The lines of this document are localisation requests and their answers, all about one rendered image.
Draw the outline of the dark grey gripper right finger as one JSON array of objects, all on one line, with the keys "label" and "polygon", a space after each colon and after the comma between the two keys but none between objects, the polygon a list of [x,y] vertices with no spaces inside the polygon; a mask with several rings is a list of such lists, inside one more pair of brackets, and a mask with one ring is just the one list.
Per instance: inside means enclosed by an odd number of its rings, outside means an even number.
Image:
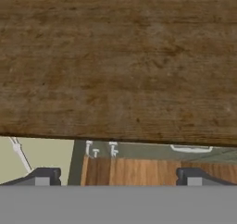
[{"label": "dark grey gripper right finger", "polygon": [[176,184],[180,186],[237,186],[237,183],[216,178],[200,168],[177,168],[176,176]]}]

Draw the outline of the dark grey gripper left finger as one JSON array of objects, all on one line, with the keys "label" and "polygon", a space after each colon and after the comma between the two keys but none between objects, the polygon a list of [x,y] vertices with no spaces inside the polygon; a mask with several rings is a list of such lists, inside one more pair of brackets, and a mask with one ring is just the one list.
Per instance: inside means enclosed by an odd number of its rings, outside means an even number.
[{"label": "dark grey gripper left finger", "polygon": [[31,185],[31,186],[60,186],[61,185],[61,169],[60,168],[36,168],[25,177],[10,180],[3,185]]}]

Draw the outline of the open drawer, cream inside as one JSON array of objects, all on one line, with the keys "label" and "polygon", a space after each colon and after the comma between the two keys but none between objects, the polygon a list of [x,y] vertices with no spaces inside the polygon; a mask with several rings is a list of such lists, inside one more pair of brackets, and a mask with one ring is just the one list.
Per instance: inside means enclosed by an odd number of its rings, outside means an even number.
[{"label": "open drawer, cream inside", "polygon": [[[84,140],[57,140],[19,138],[22,150],[32,168],[61,168],[63,185],[80,185]],[[19,155],[7,137],[0,137],[0,183],[14,180],[27,174]]]}]

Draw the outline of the white metal tongs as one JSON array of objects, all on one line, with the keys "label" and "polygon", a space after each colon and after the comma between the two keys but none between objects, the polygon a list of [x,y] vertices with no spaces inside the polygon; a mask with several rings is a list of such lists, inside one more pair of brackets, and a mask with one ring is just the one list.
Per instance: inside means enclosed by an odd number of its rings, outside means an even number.
[{"label": "white metal tongs", "polygon": [[22,145],[19,142],[18,138],[17,137],[9,137],[9,140],[12,143],[13,150],[18,154],[24,168],[27,170],[28,173],[31,173],[31,165],[22,150]]}]

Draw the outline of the grey-green cabinet fronts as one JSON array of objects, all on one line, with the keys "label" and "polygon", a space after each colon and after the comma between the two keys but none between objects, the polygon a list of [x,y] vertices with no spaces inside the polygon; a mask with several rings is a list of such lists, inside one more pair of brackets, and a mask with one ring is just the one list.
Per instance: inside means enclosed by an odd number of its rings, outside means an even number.
[{"label": "grey-green cabinet fronts", "polygon": [[237,165],[237,148],[212,146],[213,150],[205,154],[187,154],[173,151],[171,144],[162,143],[118,143],[116,157],[110,155],[109,142],[93,141],[91,147],[100,150],[98,157],[155,159],[187,162],[226,163]]}]

